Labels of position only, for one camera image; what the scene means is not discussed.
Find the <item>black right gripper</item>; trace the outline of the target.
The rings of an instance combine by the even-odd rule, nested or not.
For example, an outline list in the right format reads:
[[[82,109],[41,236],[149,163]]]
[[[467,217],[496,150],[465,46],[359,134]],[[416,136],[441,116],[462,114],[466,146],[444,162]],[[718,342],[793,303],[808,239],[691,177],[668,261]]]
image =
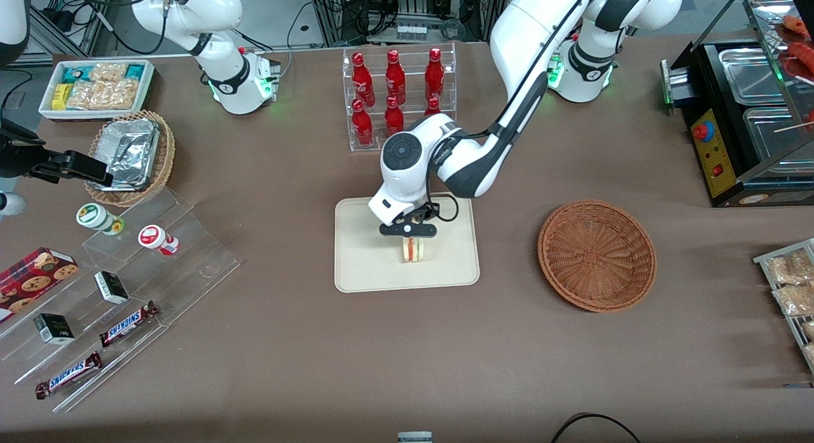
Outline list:
[[[65,153],[64,174],[52,161],[60,156],[45,148],[46,142],[37,134],[14,122],[2,123],[1,177],[27,176],[58,184],[64,174],[73,179],[96,184],[113,183],[107,165],[83,153]]]

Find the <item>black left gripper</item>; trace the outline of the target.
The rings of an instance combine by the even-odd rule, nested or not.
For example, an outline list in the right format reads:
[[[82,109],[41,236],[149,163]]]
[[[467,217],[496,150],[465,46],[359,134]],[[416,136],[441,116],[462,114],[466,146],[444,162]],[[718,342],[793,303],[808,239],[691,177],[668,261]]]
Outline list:
[[[415,210],[396,217],[392,225],[381,224],[379,234],[403,238],[434,238],[438,229],[427,221],[437,217],[437,214],[439,214],[438,203],[424,203]]]

